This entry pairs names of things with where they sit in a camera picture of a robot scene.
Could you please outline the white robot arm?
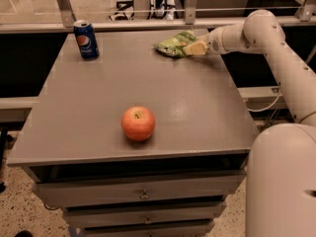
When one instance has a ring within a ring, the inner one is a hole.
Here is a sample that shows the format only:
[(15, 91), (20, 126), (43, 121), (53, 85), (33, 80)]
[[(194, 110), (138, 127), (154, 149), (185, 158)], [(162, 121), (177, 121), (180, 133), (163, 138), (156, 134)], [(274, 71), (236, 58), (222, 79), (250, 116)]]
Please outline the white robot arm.
[(285, 40), (270, 11), (214, 29), (184, 47), (188, 56), (262, 55), (277, 82), (283, 119), (265, 128), (248, 157), (245, 237), (316, 237), (316, 74)]

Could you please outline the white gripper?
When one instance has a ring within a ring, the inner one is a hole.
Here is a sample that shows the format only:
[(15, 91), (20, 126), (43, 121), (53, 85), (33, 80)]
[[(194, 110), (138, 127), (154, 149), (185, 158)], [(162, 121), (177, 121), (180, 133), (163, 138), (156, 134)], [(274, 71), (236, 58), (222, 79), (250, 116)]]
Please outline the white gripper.
[(183, 48), (185, 55), (205, 55), (206, 51), (213, 55), (226, 54), (223, 43), (223, 29), (216, 28), (211, 32), (199, 37), (199, 41), (186, 45)]

